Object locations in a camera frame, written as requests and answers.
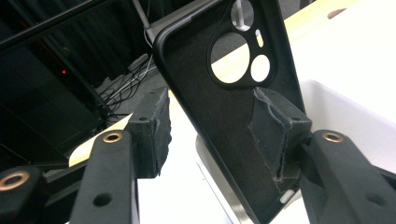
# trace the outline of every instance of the oval hole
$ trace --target oval hole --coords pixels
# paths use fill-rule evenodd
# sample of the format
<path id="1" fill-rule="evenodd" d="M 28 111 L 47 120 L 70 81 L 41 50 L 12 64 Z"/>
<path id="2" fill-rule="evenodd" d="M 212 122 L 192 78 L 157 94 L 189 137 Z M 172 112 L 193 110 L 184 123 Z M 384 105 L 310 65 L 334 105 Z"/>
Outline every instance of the oval hole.
<path id="1" fill-rule="evenodd" d="M 251 77 L 257 81 L 262 82 L 270 73 L 270 61 L 268 60 L 267 56 L 259 55 L 257 56 L 253 63 L 251 64 Z"/>
<path id="2" fill-rule="evenodd" d="M 257 43 L 259 44 L 260 48 L 264 46 L 264 41 L 262 40 L 262 33 L 260 32 L 259 29 L 256 30 L 256 37 L 257 37 Z"/>
<path id="3" fill-rule="evenodd" d="M 253 6 L 248 0 L 236 0 L 231 9 L 231 20 L 233 26 L 239 31 L 250 29 L 254 21 Z"/>
<path id="4" fill-rule="evenodd" d="M 224 83 L 239 80 L 248 70 L 249 59 L 248 43 L 236 33 L 222 35 L 210 55 L 213 73 Z"/>

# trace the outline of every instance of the black curtain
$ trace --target black curtain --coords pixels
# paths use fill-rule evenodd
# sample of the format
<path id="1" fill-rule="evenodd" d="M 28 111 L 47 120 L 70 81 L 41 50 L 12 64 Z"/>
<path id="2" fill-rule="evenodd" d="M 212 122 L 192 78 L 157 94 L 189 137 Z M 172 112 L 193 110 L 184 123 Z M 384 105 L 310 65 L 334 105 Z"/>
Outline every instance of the black curtain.
<path id="1" fill-rule="evenodd" d="M 32 24 L 45 21 L 83 0 L 8 0 Z M 150 22 L 156 21 L 191 0 L 142 0 L 149 8 Z M 140 55 L 150 52 L 143 36 L 143 25 L 132 0 L 116 1 L 87 14 L 50 34 L 52 45 L 94 87 L 107 77 L 127 73 L 127 67 Z"/>

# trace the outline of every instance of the table surface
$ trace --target table surface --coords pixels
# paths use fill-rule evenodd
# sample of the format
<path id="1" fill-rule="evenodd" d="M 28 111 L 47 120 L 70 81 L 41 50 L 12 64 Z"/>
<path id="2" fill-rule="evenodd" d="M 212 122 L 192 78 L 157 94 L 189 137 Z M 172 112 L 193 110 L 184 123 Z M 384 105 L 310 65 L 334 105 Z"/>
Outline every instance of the table surface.
<path id="1" fill-rule="evenodd" d="M 335 18 L 327 18 L 346 7 Z M 285 24 L 314 130 L 346 133 L 358 140 L 371 163 L 396 173 L 394 8 L 392 0 L 318 0 Z M 320 98 L 317 90 L 335 98 Z M 141 223 L 232 223 L 197 166 L 196 131 L 172 92 L 170 98 L 173 140 L 162 175 L 139 180 Z M 123 129 L 128 118 L 109 129 Z M 88 159 L 92 143 L 93 139 L 78 147 L 69 164 Z M 308 223 L 302 200 L 274 223 L 288 220 Z"/>

